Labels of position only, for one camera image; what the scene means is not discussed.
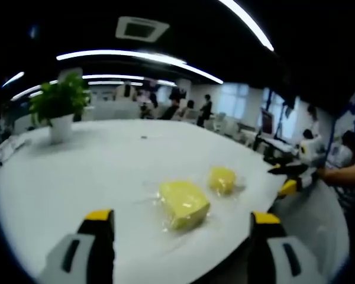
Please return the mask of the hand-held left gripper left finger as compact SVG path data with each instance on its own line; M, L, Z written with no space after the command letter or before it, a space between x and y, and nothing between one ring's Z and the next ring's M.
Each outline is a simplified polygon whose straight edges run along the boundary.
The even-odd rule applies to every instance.
M77 232L64 236L48 253L38 283L113 283L113 209L90 212Z

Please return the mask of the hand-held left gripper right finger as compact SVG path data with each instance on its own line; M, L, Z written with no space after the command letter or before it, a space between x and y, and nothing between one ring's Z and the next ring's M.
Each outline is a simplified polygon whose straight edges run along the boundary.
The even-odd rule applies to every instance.
M297 237L287 235L276 215L253 211L247 282L325 283L325 278L309 248Z

